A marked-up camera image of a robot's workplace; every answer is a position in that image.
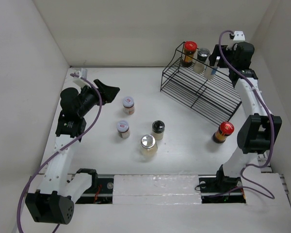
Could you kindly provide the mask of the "black cap grinder bottle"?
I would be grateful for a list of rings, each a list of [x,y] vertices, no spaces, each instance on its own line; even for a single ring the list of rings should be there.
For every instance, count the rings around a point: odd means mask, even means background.
[[[197,51],[197,59],[193,66],[193,71],[197,74],[201,74],[205,68],[205,62],[210,55],[210,51],[207,48],[200,48]]]

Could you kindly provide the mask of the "silver lid blue label bottle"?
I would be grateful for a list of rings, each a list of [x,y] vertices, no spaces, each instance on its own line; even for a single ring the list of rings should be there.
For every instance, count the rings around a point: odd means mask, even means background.
[[[210,64],[210,60],[207,61],[206,66],[205,66],[205,70],[204,70],[204,74],[203,77],[207,80],[211,80],[213,79],[213,77],[215,76],[217,69],[218,69],[218,63],[220,61],[220,56],[217,56],[214,62],[214,65]]]

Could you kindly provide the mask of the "red lid sauce bottle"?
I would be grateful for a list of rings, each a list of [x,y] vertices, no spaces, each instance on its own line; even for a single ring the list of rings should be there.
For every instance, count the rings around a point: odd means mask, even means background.
[[[215,143],[222,144],[226,139],[232,135],[235,128],[234,125],[228,121],[222,122],[218,130],[213,134],[212,139]]]
[[[183,67],[190,67],[193,63],[194,54],[197,51],[197,44],[194,41],[186,41],[183,47],[181,64]]]

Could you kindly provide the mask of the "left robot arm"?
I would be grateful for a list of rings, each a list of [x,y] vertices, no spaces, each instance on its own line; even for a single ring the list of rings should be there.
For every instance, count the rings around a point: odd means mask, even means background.
[[[85,115],[96,105],[102,107],[111,103],[120,89],[98,79],[93,83],[85,78],[80,81],[80,90],[69,87],[60,94],[61,112],[55,132],[54,155],[46,161],[47,170],[37,190],[25,198],[34,222],[67,225],[81,195],[98,188],[94,169],[80,168],[72,181],[67,182],[66,178],[82,137],[93,127],[93,124],[86,125]]]

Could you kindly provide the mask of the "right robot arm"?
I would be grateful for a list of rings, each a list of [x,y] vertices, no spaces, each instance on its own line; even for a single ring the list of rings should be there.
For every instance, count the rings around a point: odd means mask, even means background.
[[[215,64],[220,57],[218,67],[229,69],[229,79],[239,94],[247,119],[237,134],[237,148],[227,162],[216,172],[216,177],[206,183],[205,191],[228,193],[237,190],[244,169],[259,154],[272,153],[275,140],[282,125],[282,119],[275,116],[266,106],[258,87],[258,77],[250,68],[255,48],[247,42],[238,42],[232,46],[215,45],[209,64]]]

